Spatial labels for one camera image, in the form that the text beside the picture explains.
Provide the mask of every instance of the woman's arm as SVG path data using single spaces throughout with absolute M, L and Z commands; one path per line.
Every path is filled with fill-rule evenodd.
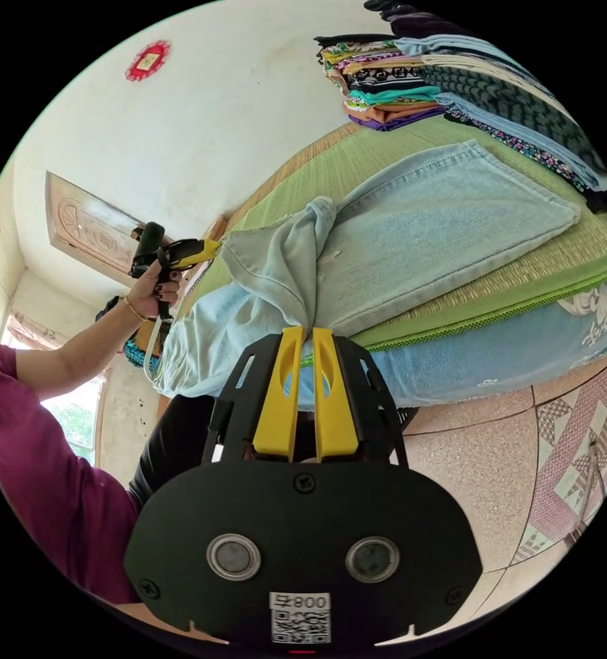
M 155 262 L 127 296 L 127 302 L 145 318 L 157 315 L 158 298 L 173 304 L 178 297 L 181 274 L 172 273 L 172 281 L 161 284 L 157 291 L 160 270 Z M 41 400 L 63 395 L 88 382 L 108 366 L 143 323 L 132 308 L 125 301 L 119 302 L 58 350 L 18 350 L 17 379 L 30 386 Z

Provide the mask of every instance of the black handle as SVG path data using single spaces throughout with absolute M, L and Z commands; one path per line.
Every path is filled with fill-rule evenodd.
M 161 247 L 157 250 L 157 259 L 161 263 L 161 272 L 159 273 L 159 278 L 157 281 L 159 284 L 164 284 L 171 279 L 171 265 L 165 251 Z M 168 302 L 158 299 L 157 309 L 159 310 L 159 317 L 163 321 L 171 319 Z

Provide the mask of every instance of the black pants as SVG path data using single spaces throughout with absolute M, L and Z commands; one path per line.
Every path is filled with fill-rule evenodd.
M 176 396 L 166 408 L 141 454 L 129 490 L 141 509 L 164 484 L 203 460 L 214 398 Z M 315 457 L 314 420 L 299 416 L 294 461 Z

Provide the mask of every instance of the bracelet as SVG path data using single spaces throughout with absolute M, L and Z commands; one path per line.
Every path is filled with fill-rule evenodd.
M 140 314 L 134 307 L 132 306 L 132 303 L 126 298 L 123 298 L 124 303 L 129 307 L 130 311 L 142 322 L 145 323 L 147 320 L 150 320 L 149 318 L 146 318 L 144 315 Z

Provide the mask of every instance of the red paper cutting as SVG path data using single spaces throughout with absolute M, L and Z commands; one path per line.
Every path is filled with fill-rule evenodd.
M 125 77 L 131 82 L 141 82 L 158 72 L 164 65 L 171 50 L 168 41 L 155 41 L 146 46 L 125 71 Z

